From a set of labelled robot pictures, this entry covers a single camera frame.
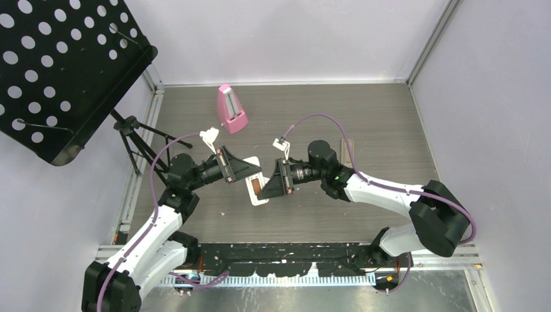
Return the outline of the white remote control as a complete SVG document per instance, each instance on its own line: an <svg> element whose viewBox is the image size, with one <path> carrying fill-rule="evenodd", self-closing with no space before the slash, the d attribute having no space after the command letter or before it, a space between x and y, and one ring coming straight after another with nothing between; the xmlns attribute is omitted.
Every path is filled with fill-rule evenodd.
<svg viewBox="0 0 551 312"><path fill-rule="evenodd" d="M264 177L262 172L253 174L245 179L250 201L253 206L260 206L269 202L269 199L258 199L258 195L268 180L269 179Z"/></svg>

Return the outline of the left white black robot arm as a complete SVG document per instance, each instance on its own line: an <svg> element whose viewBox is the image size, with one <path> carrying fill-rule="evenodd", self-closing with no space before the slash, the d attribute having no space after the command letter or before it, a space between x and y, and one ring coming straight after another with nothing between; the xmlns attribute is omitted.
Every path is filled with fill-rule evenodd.
<svg viewBox="0 0 551 312"><path fill-rule="evenodd" d="M224 180L234 183L262 171L256 156L240 159L225 146L196 164L185 153L170 163L166 189L132 239L104 263L85 271L82 311L139 311L143 300L175 268L194 268L197 238L179 229L199 203L195 190Z"/></svg>

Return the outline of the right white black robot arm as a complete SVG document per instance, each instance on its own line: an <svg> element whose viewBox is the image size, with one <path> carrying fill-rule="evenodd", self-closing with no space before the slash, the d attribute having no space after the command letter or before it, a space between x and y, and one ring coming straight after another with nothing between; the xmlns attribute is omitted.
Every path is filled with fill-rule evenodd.
<svg viewBox="0 0 551 312"><path fill-rule="evenodd" d="M451 257L463 241L470 220L451 192L440 182L427 185L401 185L377 179L340 163L335 150L324 140L308 145L308 160L278 159L270 179L253 187L257 199L291 195L296 185L319 181L330 198L367 203L408 218L402 227L385 227L366 249L367 259L380 267L397 257L428 250Z"/></svg>

